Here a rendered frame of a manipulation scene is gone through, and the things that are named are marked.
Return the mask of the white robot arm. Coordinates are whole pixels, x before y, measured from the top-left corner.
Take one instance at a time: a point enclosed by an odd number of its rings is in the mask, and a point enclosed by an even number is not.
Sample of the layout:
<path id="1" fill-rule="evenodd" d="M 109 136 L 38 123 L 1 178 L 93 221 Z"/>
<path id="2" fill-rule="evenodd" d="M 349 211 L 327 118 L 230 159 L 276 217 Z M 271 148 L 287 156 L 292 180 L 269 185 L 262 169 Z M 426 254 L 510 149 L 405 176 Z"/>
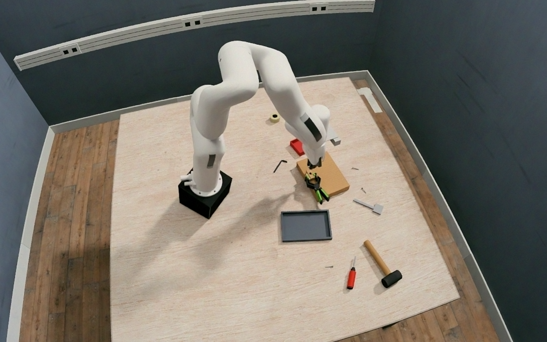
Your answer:
<path id="1" fill-rule="evenodd" d="M 195 194 L 210 197 L 221 189 L 220 167 L 225 154 L 223 132 L 229 111 L 232 106 L 256 94 L 259 86 L 257 71 L 290 134 L 310 150 L 318 149 L 329 140 L 334 146 L 340 145 L 341 139 L 329 124 L 329 109 L 324 105 L 309 106 L 283 53 L 233 41 L 221 47 L 218 62 L 223 82 L 214 86 L 203 85 L 191 95 L 193 171 L 180 177 L 181 181 L 189 180 L 184 182 L 185 186 L 189 185 Z"/>

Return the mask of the light brown wooden bench board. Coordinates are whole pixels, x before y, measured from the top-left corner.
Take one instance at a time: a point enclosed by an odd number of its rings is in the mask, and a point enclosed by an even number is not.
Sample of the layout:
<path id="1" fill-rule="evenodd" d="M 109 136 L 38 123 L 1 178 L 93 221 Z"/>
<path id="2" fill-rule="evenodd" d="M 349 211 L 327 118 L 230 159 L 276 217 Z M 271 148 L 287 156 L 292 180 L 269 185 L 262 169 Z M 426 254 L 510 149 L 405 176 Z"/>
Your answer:
<path id="1" fill-rule="evenodd" d="M 317 181 L 315 180 L 311 181 L 310 176 L 306 174 L 306 170 L 309 169 L 309 167 L 307 166 L 307 161 L 308 161 L 308 158 L 297 161 L 296 167 L 298 168 L 304 180 L 305 180 L 305 177 L 308 176 L 310 182 L 313 184 L 316 184 Z M 315 167 L 311 171 L 313 173 L 317 173 L 317 176 L 321 178 L 320 187 L 329 195 L 329 197 L 335 196 L 337 194 L 340 194 L 341 192 L 349 190 L 350 184 L 347 182 L 344 175 L 342 175 L 338 166 L 335 164 L 332 157 L 329 155 L 327 151 L 325 152 L 324 161 L 322 159 L 321 161 L 322 161 L 322 166 Z M 316 201 L 319 202 L 318 197 L 316 195 L 316 191 L 311 188 L 309 189 L 311 190 L 313 196 L 316 198 Z"/>

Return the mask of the black spring clamp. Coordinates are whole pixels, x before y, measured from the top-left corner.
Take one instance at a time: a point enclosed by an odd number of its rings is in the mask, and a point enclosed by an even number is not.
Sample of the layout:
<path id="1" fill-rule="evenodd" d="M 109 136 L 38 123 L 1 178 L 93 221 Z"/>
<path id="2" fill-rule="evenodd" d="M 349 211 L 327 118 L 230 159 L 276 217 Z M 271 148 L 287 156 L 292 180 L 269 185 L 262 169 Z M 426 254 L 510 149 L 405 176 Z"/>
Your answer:
<path id="1" fill-rule="evenodd" d="M 322 204 L 323 203 L 323 199 L 321 197 L 321 195 L 325 198 L 326 201 L 329 202 L 329 199 L 330 197 L 326 194 L 326 192 L 320 187 L 320 182 L 321 182 L 321 178 L 319 176 L 317 176 L 317 173 L 313 173 L 313 175 L 315 176 L 315 181 L 317 181 L 317 184 L 313 184 L 310 182 L 309 180 L 309 177 L 306 176 L 305 177 L 305 181 L 306 181 L 306 184 L 307 184 L 307 188 L 311 188 L 311 189 L 314 189 L 316 191 L 316 195 L 318 197 L 318 200 L 319 200 L 319 203 Z"/>

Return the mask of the red-handled screwdriver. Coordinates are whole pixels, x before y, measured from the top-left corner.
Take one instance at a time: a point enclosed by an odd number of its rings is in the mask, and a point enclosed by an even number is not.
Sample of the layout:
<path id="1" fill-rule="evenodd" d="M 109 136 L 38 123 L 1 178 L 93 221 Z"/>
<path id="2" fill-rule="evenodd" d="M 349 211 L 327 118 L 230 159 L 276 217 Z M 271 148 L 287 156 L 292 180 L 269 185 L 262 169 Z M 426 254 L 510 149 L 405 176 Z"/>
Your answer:
<path id="1" fill-rule="evenodd" d="M 353 264 L 353 267 L 350 271 L 350 275 L 349 275 L 349 278 L 348 278 L 348 283 L 347 283 L 347 289 L 353 289 L 354 287 L 354 282 L 355 282 L 355 258 L 354 258 L 354 264 Z"/>

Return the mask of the red open tray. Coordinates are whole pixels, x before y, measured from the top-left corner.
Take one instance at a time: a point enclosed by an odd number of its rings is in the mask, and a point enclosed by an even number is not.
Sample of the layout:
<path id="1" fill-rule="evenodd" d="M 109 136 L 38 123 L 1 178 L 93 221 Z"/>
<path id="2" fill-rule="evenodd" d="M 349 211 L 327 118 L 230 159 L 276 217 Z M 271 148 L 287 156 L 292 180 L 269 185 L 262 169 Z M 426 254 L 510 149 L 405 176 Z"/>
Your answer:
<path id="1" fill-rule="evenodd" d="M 295 152 L 301 156 L 301 155 L 304 155 L 304 151 L 302 149 L 302 144 L 297 138 L 290 141 L 290 146 L 295 150 Z"/>

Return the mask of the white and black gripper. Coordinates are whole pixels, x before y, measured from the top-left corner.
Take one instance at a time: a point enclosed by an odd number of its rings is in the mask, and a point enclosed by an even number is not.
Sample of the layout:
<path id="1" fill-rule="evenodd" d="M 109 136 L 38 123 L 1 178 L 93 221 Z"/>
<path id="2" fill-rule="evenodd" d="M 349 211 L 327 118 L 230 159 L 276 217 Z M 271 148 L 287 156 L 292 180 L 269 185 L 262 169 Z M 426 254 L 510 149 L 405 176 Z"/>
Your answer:
<path id="1" fill-rule="evenodd" d="M 306 154 L 308 161 L 307 166 L 309 166 L 309 169 L 314 169 L 315 167 L 321 167 L 322 161 L 324 161 L 325 158 L 325 151 L 326 151 L 326 143 L 319 147 L 316 150 L 310 150 L 307 148 L 304 144 L 302 144 L 302 149 L 304 153 Z"/>

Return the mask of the black-headed mallet with wooden handle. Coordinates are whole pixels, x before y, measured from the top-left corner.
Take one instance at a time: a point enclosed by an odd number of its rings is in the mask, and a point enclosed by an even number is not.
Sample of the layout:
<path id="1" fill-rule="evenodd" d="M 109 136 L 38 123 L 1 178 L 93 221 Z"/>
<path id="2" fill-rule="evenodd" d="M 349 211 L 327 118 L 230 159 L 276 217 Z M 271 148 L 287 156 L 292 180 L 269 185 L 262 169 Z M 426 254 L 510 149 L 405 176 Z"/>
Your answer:
<path id="1" fill-rule="evenodd" d="M 391 285 L 395 284 L 399 280 L 402 279 L 402 274 L 399 270 L 395 270 L 391 273 L 387 265 L 384 263 L 383 259 L 379 256 L 373 245 L 369 242 L 369 240 L 366 240 L 364 243 L 367 250 L 370 252 L 372 257 L 375 259 L 381 270 L 384 272 L 386 277 L 381 279 L 382 285 L 385 288 L 390 287 Z"/>

